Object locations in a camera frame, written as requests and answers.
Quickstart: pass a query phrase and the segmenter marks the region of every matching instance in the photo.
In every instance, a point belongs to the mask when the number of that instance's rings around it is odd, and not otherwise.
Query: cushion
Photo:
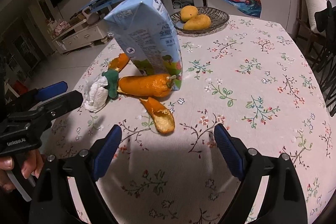
[[[315,13],[327,8],[327,1],[326,0],[306,0],[306,4],[307,4],[307,10],[308,10],[310,30],[313,33],[318,33],[325,37],[326,36],[325,32],[320,33],[317,30],[316,22],[315,22]]]

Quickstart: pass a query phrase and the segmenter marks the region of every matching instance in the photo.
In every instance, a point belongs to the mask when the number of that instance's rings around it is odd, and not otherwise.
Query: fingernail
[[[8,160],[5,161],[5,166],[7,168],[12,168],[13,167],[13,159],[9,158]]]
[[[24,177],[25,179],[27,179],[27,178],[29,177],[29,175],[28,175],[28,176],[25,175],[25,171],[26,171],[26,168],[22,169],[22,170],[21,170],[21,173],[22,173],[23,177]]]

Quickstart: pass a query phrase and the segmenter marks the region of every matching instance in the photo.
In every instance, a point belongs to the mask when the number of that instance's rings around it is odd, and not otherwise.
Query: screw
[[[89,153],[89,150],[87,150],[87,149],[82,149],[82,150],[79,152],[79,155],[80,155],[81,157],[85,157],[85,156],[88,155],[88,153]]]
[[[258,153],[258,151],[255,150],[254,148],[249,148],[248,153],[249,153],[251,156],[255,156],[255,155]]]
[[[55,155],[49,155],[47,160],[48,161],[53,161],[55,159]]]
[[[281,157],[282,157],[284,160],[289,160],[289,156],[288,156],[288,154],[286,154],[286,153],[283,153],[283,154],[281,155]]]

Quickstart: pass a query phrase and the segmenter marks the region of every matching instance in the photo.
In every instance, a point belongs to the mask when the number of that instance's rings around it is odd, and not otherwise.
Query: floral tablecloth
[[[173,134],[157,134],[139,100],[119,95],[97,114],[80,107],[56,120],[47,151],[72,156],[118,124],[122,142],[97,182],[118,222],[216,223],[239,186],[212,135],[223,123],[263,155],[290,155],[312,223],[336,185],[332,133],[316,79],[290,36],[277,23],[231,16],[217,33],[179,41],[182,87],[162,99],[175,118]],[[75,90],[83,92],[85,80],[107,70],[120,52],[112,40]],[[132,63],[121,72],[127,75],[139,75]],[[248,222],[256,219],[266,183]],[[89,222],[73,179],[70,186],[80,217]]]

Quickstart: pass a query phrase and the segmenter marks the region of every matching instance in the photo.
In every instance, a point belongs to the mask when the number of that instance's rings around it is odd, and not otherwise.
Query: drawer
[[[71,50],[74,50],[74,49],[80,47],[80,45],[78,45],[77,41],[65,41],[63,43],[64,43],[64,46],[66,47],[67,51],[71,51]]]
[[[82,44],[92,42],[98,39],[104,38],[98,26],[94,26],[90,29],[86,29],[83,32],[78,33],[78,38],[81,39]]]

